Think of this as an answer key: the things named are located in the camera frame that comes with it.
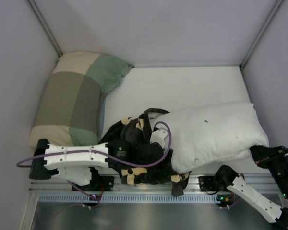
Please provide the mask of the black floral plush pillowcase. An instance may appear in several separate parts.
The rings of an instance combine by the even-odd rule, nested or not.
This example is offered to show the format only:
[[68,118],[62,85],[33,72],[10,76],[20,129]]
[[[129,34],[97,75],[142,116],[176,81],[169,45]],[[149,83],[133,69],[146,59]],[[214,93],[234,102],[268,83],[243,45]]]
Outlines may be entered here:
[[[141,113],[137,118],[125,118],[113,124],[105,133],[99,143],[115,143],[129,145],[128,152],[124,156],[113,156],[123,161],[134,163],[135,149],[141,144],[150,143],[153,131],[158,128],[153,126],[153,118],[168,114],[169,111],[160,108],[149,108]],[[130,186],[140,184],[163,184],[171,182],[171,194],[178,197],[184,194],[184,189],[188,185],[190,173],[178,174],[171,165],[173,149],[159,164],[144,168],[137,164],[137,167],[123,165],[113,159],[109,159],[109,165],[116,170],[122,184]]]

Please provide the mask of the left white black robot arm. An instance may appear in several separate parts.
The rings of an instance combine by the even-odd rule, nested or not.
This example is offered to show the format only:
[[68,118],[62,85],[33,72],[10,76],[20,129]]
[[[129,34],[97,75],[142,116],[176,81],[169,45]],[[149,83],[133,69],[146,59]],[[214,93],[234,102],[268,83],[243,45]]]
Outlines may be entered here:
[[95,167],[112,168],[126,174],[131,168],[143,168],[164,155],[165,140],[153,138],[147,143],[132,144],[124,140],[94,146],[58,146],[47,139],[38,141],[29,178],[49,180],[52,177],[86,186],[96,181]]

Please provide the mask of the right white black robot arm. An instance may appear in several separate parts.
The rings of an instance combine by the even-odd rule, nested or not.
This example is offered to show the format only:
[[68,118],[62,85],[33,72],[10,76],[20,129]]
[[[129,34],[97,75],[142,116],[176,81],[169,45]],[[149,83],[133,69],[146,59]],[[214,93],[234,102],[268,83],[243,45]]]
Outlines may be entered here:
[[[256,145],[250,147],[250,152],[258,167],[269,170],[283,197],[288,200],[288,148]],[[214,179],[217,191],[229,190],[237,194],[255,208],[271,224],[272,229],[288,230],[288,208],[266,198],[230,166],[222,165]]]

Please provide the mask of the white pillow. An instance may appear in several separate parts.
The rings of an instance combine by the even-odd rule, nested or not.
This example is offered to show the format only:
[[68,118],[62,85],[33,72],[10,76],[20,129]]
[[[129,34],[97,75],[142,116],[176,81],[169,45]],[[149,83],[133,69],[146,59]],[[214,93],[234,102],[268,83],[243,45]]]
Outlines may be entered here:
[[171,131],[171,165],[179,174],[217,162],[250,157],[250,147],[269,145],[252,103],[229,102],[188,108],[151,120]]

